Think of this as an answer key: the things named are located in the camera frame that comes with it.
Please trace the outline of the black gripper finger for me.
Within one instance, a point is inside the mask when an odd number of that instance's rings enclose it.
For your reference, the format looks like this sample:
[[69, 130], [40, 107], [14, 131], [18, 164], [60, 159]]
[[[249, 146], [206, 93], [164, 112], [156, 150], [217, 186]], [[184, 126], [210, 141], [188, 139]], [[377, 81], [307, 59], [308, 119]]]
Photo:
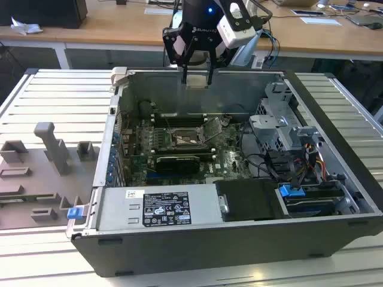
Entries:
[[227, 48], [224, 41], [222, 41], [216, 47], [209, 50], [209, 73], [207, 84], [211, 85], [215, 69], [225, 68], [227, 65]]
[[163, 43], [171, 63], [183, 69], [182, 84], [187, 82], [188, 65], [197, 48], [198, 38], [190, 26], [163, 29]]

